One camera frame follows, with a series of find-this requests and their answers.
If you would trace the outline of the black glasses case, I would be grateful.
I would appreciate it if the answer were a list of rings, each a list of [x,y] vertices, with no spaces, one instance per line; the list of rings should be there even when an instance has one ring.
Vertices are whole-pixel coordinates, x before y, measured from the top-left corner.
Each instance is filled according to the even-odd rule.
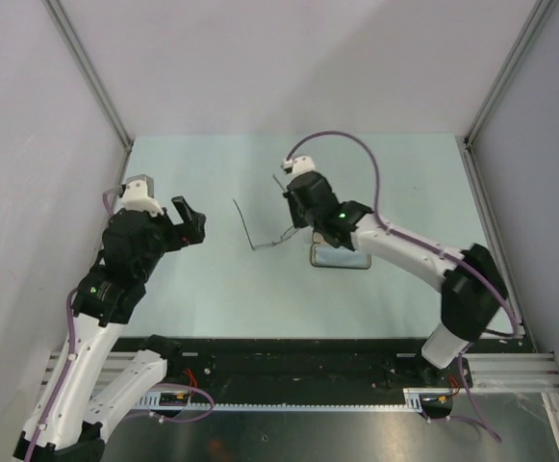
[[[320,269],[368,270],[371,257],[360,251],[333,247],[318,233],[312,233],[310,263]]]

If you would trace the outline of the light blue cleaning cloth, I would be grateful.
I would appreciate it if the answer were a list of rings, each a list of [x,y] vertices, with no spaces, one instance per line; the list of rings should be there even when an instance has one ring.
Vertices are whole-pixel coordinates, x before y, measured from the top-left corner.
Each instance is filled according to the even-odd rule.
[[[362,252],[324,245],[314,249],[313,265],[363,269],[370,266],[370,261],[368,255]]]

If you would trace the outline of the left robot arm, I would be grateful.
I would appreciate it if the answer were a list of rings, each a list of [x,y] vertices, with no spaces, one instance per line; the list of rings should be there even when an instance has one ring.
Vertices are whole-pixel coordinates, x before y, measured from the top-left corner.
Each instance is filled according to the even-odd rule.
[[[182,377],[179,343],[152,335],[116,379],[99,395],[93,392],[160,260],[205,239],[205,215],[182,196],[171,203],[181,218],[178,224],[166,209],[152,214],[149,201],[125,202],[109,219],[89,272],[66,297],[64,346],[23,426],[14,461],[99,461],[133,405],[153,386]]]

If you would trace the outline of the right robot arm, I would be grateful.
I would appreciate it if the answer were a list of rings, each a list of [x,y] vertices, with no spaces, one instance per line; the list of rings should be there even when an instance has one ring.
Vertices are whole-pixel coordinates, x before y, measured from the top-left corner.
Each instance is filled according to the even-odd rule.
[[[429,285],[441,295],[440,321],[415,362],[417,379],[437,386],[450,364],[489,328],[507,306],[506,286],[490,251],[444,247],[393,227],[369,206],[341,202],[327,179],[311,170],[293,177],[284,192],[293,224],[310,227],[335,248],[378,257]]]

